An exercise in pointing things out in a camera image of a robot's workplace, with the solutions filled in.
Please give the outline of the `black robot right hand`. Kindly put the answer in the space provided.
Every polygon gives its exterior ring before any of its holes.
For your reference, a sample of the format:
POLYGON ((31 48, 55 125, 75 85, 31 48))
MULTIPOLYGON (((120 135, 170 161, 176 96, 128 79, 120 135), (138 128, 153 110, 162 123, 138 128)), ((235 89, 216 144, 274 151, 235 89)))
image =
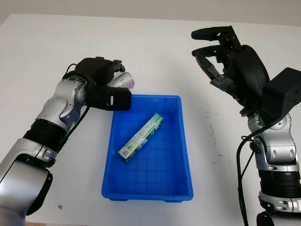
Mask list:
POLYGON ((270 79, 255 50, 240 44, 232 26, 195 30, 191 37, 219 42, 192 52, 210 83, 231 95, 243 107, 240 111, 243 117, 259 110, 263 87, 270 79))

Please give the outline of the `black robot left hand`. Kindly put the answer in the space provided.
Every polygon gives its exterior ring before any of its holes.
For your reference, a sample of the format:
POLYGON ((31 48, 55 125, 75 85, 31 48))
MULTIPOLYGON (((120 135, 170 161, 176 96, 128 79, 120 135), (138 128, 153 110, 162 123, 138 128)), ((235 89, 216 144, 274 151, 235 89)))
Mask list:
POLYGON ((74 70, 79 76, 84 77, 94 86, 106 86, 117 72, 124 73, 125 67, 121 60, 107 60, 104 57, 84 58, 74 70))

